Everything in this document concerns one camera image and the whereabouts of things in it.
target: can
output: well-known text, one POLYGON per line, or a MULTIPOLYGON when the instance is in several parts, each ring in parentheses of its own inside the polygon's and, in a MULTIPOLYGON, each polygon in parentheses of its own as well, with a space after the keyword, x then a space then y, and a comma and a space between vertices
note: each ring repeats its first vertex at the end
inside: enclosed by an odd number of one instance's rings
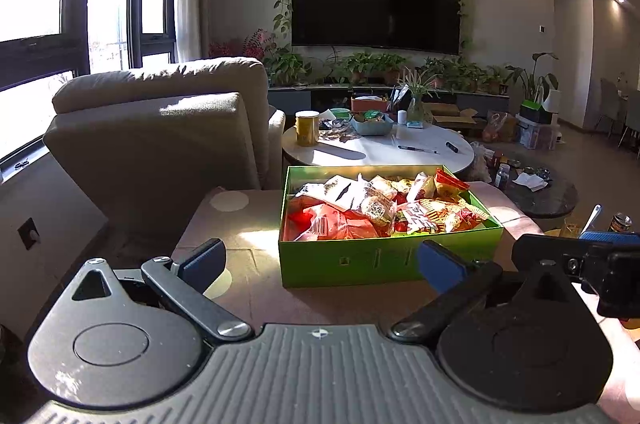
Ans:
POLYGON ((320 114, 313 110, 296 113, 296 142, 300 146, 318 144, 320 114))
POLYGON ((616 213, 609 224, 609 232, 629 232, 633 222, 625 213, 616 213))

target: wall outlet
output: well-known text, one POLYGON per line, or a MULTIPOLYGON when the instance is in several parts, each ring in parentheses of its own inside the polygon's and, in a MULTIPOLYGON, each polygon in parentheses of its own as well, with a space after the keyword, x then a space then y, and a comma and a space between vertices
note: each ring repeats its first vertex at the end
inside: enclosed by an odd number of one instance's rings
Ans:
POLYGON ((36 224, 33 223, 33 218, 30 218, 18 228, 18 234, 26 250, 29 250, 40 241, 40 234, 36 229, 36 224))

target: blue bowl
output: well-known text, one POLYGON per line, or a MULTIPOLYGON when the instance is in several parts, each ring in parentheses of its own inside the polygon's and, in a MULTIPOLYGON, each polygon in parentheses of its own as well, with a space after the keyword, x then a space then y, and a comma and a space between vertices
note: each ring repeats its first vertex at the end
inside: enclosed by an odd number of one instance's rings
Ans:
POLYGON ((391 132, 391 128, 393 128, 394 122, 391 118, 385 114, 385 120, 368 120, 365 122, 358 122, 354 118, 351 118, 351 125, 353 129, 358 132, 358 134, 369 137, 369 136, 384 136, 388 135, 391 132))

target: glass jar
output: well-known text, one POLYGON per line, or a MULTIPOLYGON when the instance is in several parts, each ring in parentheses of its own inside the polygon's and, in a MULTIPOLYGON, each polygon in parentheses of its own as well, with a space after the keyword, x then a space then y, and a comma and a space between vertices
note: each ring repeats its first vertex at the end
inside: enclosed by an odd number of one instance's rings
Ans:
POLYGON ((421 99, 412 97, 409 107, 406 109, 406 125, 408 128, 426 128, 433 122, 430 109, 421 99))
POLYGON ((508 164, 500 164, 498 172, 495 174, 494 186, 500 189, 500 191, 504 191, 509 183, 510 169, 508 164))

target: glass vase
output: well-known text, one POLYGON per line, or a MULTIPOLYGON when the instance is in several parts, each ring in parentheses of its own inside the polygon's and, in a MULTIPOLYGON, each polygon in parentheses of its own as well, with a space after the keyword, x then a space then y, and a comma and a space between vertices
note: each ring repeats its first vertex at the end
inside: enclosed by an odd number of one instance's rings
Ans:
POLYGON ((424 128, 429 119, 423 108, 421 99, 412 97, 409 107, 406 109, 406 125, 408 128, 424 128))

